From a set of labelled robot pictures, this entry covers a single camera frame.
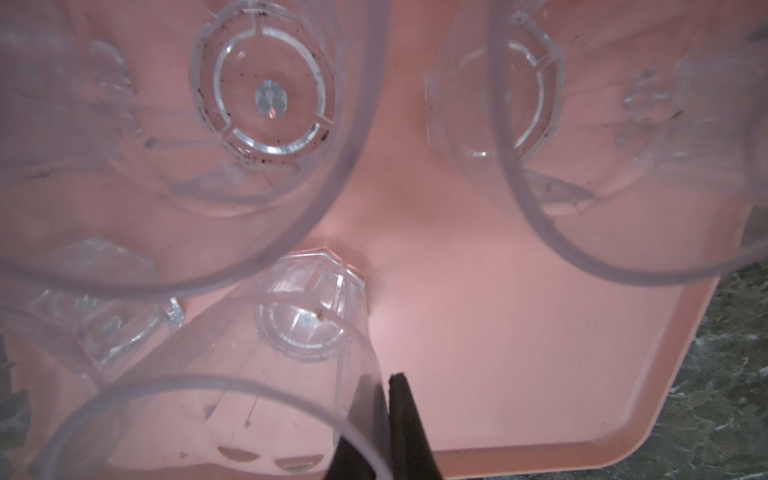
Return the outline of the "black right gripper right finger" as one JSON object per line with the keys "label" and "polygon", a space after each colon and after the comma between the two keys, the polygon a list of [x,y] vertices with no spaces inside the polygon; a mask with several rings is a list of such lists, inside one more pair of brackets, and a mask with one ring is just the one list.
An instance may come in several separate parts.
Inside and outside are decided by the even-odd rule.
{"label": "black right gripper right finger", "polygon": [[389,423],[393,478],[443,480],[404,373],[389,379]]}

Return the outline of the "clear ribbed small glass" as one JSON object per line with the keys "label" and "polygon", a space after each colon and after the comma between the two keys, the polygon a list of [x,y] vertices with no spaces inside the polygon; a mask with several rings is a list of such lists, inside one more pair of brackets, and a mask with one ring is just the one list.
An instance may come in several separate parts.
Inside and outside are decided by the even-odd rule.
{"label": "clear ribbed small glass", "polygon": [[767,257],[763,1],[461,1],[425,96],[431,147],[588,274]]}

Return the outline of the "pink plastic tray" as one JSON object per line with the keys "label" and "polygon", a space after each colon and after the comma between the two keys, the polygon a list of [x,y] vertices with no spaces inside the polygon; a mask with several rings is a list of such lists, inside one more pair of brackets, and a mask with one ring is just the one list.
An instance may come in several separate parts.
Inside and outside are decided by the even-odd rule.
{"label": "pink plastic tray", "polygon": [[383,86],[358,162],[307,237],[263,269],[178,300],[174,333],[153,336],[96,384],[1,327],[14,370],[2,395],[21,431],[3,432],[16,476],[78,408],[213,303],[280,258],[326,250],[364,280],[384,381],[404,373],[443,477],[601,467],[648,436],[701,321],[715,276],[643,286],[563,260],[515,208],[484,196],[427,138],[425,79],[461,1],[386,1]]}

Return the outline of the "clear small round glass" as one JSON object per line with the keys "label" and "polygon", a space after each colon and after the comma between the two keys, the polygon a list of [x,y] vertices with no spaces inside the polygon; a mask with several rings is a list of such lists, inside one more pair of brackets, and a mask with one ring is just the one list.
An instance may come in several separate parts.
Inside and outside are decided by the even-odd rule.
{"label": "clear small round glass", "polygon": [[[154,260],[102,238],[78,241],[33,258],[56,273],[108,280],[153,280]],[[107,299],[34,286],[1,276],[1,327],[16,331],[75,375],[104,384],[156,334],[183,325],[185,312],[174,297],[159,301]]]}

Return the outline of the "clear tumbler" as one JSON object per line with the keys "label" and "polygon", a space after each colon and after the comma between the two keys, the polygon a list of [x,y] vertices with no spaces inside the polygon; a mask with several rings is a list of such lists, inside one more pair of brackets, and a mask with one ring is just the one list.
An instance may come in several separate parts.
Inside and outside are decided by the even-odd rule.
{"label": "clear tumbler", "polygon": [[304,240],[378,106],[386,1],[5,1],[1,272],[187,295]]}

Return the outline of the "clear large wide glass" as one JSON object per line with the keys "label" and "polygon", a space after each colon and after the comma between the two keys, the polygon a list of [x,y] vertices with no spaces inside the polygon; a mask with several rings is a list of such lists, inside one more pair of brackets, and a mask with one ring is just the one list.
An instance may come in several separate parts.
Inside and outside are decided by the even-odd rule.
{"label": "clear large wide glass", "polygon": [[244,281],[78,408],[36,479],[389,479],[362,277],[326,250]]}

